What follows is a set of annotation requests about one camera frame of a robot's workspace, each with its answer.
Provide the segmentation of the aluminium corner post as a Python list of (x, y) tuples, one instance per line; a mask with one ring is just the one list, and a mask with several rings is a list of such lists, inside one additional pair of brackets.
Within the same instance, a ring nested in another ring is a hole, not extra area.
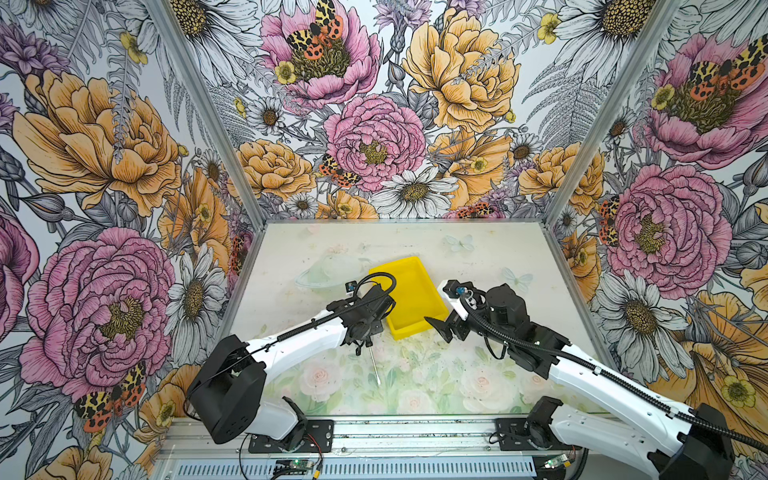
[(239, 194), (243, 207), (255, 230), (263, 233), (266, 228), (264, 214), (236, 157), (235, 148), (219, 118), (205, 79), (196, 64), (196, 57), (187, 46), (170, 3), (168, 1), (150, 1), (147, 9), (159, 30), (159, 35), (168, 53), (173, 59), (179, 77), (183, 78), (186, 83), (190, 97), (211, 137), (213, 145), (220, 154), (234, 187)]
[(681, 4), (682, 1), (657, 1), (651, 10), (646, 25), (640, 32), (637, 43), (627, 57), (626, 64), (618, 70), (615, 83), (609, 90), (588, 134), (581, 143), (574, 163), (565, 175), (563, 183), (558, 188), (552, 202), (549, 204), (543, 219), (545, 227), (551, 228), (554, 226), (557, 216), (575, 193), (581, 178), (598, 152), (603, 136), (613, 121), (614, 114), (620, 108), (621, 102), (629, 95), (632, 86), (639, 78), (649, 58), (657, 51), (662, 35), (671, 25)]

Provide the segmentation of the green circuit board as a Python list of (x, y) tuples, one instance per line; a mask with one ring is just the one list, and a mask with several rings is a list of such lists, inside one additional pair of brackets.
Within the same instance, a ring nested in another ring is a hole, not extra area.
[(272, 475), (307, 474), (315, 467), (315, 462), (308, 459), (277, 460)]

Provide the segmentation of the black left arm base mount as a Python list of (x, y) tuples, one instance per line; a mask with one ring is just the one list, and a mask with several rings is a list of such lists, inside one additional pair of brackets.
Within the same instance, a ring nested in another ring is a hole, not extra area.
[(308, 419), (288, 397), (279, 402), (265, 402), (246, 428), (251, 437), (248, 451), (266, 453), (327, 453), (331, 451), (335, 422)]

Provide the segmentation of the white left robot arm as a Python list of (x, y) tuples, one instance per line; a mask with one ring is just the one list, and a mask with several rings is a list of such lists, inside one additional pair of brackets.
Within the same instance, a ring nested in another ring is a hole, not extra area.
[(382, 320), (394, 308), (393, 288), (375, 284), (352, 290), (297, 327), (244, 341), (232, 334), (218, 342), (186, 394), (212, 441), (225, 444), (242, 434), (294, 451), (310, 437), (304, 412), (291, 399), (263, 398), (265, 387), (287, 370), (338, 347), (372, 345)]

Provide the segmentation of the aluminium corner post right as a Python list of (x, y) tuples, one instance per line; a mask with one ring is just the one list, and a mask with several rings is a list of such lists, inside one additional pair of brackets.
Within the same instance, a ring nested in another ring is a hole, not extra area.
[(581, 178), (598, 152), (603, 136), (613, 121), (614, 114), (620, 108), (621, 102), (629, 95), (632, 86), (639, 78), (649, 58), (657, 51), (662, 35), (671, 25), (681, 4), (682, 1), (657, 1), (651, 10), (646, 25), (640, 32), (637, 43), (627, 57), (626, 64), (618, 70), (615, 83), (609, 90), (588, 134), (581, 143), (574, 163), (565, 175), (563, 183), (558, 188), (552, 202), (549, 204), (543, 219), (545, 227), (551, 228), (554, 226), (557, 216), (575, 193)]

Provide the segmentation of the black handled screwdriver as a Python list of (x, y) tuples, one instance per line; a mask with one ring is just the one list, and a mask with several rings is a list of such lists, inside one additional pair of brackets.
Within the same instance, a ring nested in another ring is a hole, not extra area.
[(376, 363), (375, 353), (374, 353), (374, 344), (372, 339), (366, 339), (364, 341), (364, 346), (369, 354), (370, 361), (371, 361), (371, 367), (373, 371), (374, 378), (376, 380), (376, 385), (380, 387), (382, 385), (381, 376), (379, 373), (379, 369)]

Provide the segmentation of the aluminium corner post left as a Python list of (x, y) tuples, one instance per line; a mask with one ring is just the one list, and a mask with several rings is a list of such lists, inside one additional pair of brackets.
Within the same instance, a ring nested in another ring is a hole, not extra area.
[(220, 154), (234, 187), (239, 194), (243, 207), (255, 230), (263, 233), (266, 228), (264, 214), (236, 157), (235, 148), (219, 118), (205, 79), (196, 64), (196, 57), (187, 46), (170, 3), (168, 1), (150, 1), (147, 9), (159, 30), (159, 35), (168, 53), (173, 59), (179, 77), (183, 78), (186, 83), (190, 97), (211, 137), (213, 145)]

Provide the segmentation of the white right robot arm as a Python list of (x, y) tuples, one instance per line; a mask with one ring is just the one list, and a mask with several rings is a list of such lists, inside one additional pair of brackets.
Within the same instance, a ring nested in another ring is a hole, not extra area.
[(609, 412), (587, 414), (541, 397), (526, 419), (500, 426), (501, 442), (536, 450), (576, 447), (610, 457), (653, 479), (726, 479), (735, 461), (731, 432), (711, 406), (691, 408), (642, 387), (531, 321), (525, 301), (509, 285), (487, 291), (470, 282), (443, 281), (438, 291), (452, 307), (428, 323), (446, 342), (476, 334), (500, 344), (498, 360), (570, 388)]

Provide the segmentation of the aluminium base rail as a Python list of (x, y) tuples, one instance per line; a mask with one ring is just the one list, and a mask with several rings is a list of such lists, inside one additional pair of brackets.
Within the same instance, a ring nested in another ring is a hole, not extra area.
[[(494, 420), (521, 415), (311, 417), (335, 422), (327, 453), (248, 451), (247, 434), (216, 444), (195, 421), (174, 425), (154, 479), (577, 479), (581, 448), (501, 451), (491, 445)], [(277, 460), (308, 459), (307, 474), (273, 476)]]

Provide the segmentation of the yellow plastic bin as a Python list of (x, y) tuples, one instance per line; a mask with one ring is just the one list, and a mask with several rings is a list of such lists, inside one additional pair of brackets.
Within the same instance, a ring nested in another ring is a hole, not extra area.
[(368, 273), (388, 273), (396, 280), (391, 293), (395, 307), (387, 317), (396, 341), (430, 330), (426, 317), (438, 320), (447, 317), (449, 310), (419, 257), (392, 261), (374, 267)]

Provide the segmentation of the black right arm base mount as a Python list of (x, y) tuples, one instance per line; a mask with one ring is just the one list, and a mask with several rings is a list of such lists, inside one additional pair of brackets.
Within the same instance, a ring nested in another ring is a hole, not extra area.
[(570, 451), (572, 446), (560, 441), (551, 428), (553, 414), (563, 405), (560, 399), (543, 396), (526, 417), (497, 418), (488, 441), (501, 451)]

